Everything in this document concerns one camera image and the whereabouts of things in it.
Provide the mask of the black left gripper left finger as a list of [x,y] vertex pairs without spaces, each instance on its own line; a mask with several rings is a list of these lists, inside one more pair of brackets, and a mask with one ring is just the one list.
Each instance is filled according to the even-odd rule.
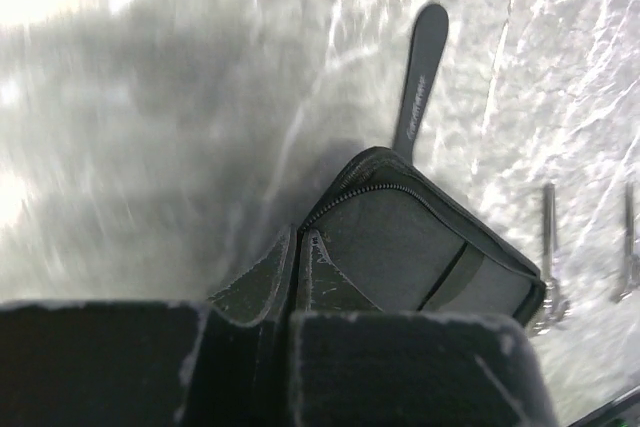
[[207,301],[1,308],[5,426],[273,426],[297,235]]

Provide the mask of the black handled razor comb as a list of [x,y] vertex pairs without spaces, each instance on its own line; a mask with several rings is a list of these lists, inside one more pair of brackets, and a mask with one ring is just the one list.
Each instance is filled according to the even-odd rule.
[[425,5],[415,18],[392,142],[392,149],[409,163],[413,162],[415,142],[438,73],[448,31],[448,13],[438,3]]

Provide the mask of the silver scissors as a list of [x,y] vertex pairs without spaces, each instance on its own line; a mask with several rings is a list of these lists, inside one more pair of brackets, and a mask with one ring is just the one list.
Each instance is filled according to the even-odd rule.
[[623,263],[618,274],[617,285],[611,296],[614,303],[629,297],[639,287],[639,254],[636,252],[636,226],[634,184],[625,184],[624,195],[624,248]]
[[545,298],[534,316],[531,332],[542,335],[560,323],[570,310],[570,301],[562,293],[555,275],[557,261],[556,189],[548,182],[542,189],[542,263],[541,279],[545,283]]

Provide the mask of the silver scissors left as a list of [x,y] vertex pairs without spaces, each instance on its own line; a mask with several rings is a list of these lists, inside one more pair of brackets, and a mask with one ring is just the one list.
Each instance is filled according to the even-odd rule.
[[542,335],[560,323],[570,310],[570,301],[562,293],[555,275],[557,261],[556,189],[548,182],[542,189],[542,263],[541,279],[545,283],[545,298],[534,316],[531,332]]

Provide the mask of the silver scissors right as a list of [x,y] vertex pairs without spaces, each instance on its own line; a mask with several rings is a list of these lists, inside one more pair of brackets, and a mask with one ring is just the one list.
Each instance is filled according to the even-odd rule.
[[636,252],[636,226],[634,184],[625,184],[624,195],[624,248],[623,263],[618,274],[617,285],[611,296],[614,303],[629,297],[639,287],[639,254]]

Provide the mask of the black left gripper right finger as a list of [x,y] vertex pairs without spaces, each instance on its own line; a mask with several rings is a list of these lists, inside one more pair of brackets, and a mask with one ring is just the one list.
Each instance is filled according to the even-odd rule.
[[348,311],[356,289],[321,235],[300,252],[289,323],[293,426],[553,426],[524,330],[497,315]]

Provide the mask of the black zipper tool case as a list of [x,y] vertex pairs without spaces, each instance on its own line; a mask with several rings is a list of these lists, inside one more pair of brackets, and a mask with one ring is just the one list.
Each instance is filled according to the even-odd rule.
[[300,232],[381,311],[493,313],[527,325],[545,297],[529,259],[386,147],[356,155]]

